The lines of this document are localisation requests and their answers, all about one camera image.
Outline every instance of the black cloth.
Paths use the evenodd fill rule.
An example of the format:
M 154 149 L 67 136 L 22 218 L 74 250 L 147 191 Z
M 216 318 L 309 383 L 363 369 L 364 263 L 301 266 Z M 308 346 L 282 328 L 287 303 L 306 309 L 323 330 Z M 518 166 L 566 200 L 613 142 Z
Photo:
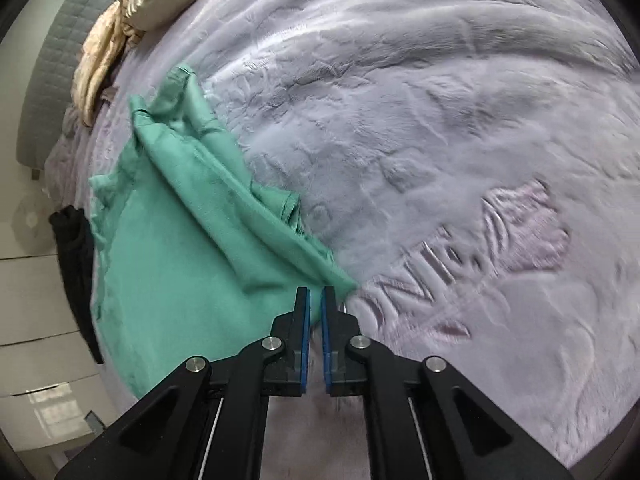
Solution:
M 58 265 L 71 312 L 94 361 L 103 364 L 91 321 L 94 237 L 83 209 L 67 206 L 49 217 L 58 247 Z

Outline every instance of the silver screw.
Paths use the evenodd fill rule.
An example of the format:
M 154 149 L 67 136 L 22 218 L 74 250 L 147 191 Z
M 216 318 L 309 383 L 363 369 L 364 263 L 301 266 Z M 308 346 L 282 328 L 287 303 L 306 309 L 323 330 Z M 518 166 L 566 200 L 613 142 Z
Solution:
M 190 372 L 199 372 L 206 365 L 207 364 L 202 357 L 192 357 L 187 361 L 187 370 Z
M 371 345 L 371 339 L 365 335 L 355 335 L 349 339 L 349 344 L 358 350 L 364 350 Z
M 270 335 L 262 340 L 262 348 L 265 350 L 277 350 L 282 346 L 282 341 L 279 337 Z
M 432 372 L 441 372 L 447 367 L 447 362 L 437 355 L 431 356 L 427 359 L 427 368 Z

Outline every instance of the gray quilted headboard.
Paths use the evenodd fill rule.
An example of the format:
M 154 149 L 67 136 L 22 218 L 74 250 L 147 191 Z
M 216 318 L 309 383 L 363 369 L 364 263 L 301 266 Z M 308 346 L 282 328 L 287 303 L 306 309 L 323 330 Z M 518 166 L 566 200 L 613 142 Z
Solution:
M 65 0 L 55 17 L 29 81 L 18 128 L 16 158 L 43 169 L 62 132 L 71 103 L 78 53 L 95 20 L 115 0 Z

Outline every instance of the green cloth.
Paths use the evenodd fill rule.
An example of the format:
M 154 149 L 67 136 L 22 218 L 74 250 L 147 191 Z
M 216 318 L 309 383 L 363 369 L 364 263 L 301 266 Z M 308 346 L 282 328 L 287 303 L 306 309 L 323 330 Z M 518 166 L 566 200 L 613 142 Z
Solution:
M 269 335 L 298 286 L 319 318 L 322 286 L 355 283 L 305 234 L 295 193 L 254 182 L 234 136 L 186 66 L 151 105 L 130 99 L 133 133 L 113 173 L 94 176 L 96 324 L 142 396 L 193 355 L 217 360 Z

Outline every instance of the gray blanket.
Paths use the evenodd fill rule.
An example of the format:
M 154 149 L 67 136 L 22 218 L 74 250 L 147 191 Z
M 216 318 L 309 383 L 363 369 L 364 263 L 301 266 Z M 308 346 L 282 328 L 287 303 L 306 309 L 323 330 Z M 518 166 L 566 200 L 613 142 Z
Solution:
M 115 0 L 65 0 L 45 38 L 22 105 L 16 158 L 42 169 L 71 103 L 80 49 L 95 20 Z
M 367 334 L 442 354 L 567 465 L 638 399 L 638 64 L 598 0 L 198 0 L 76 128 L 66 200 L 179 62 L 256 178 L 301 193 Z M 265 478 L 366 477 L 350 404 L 285 405 Z

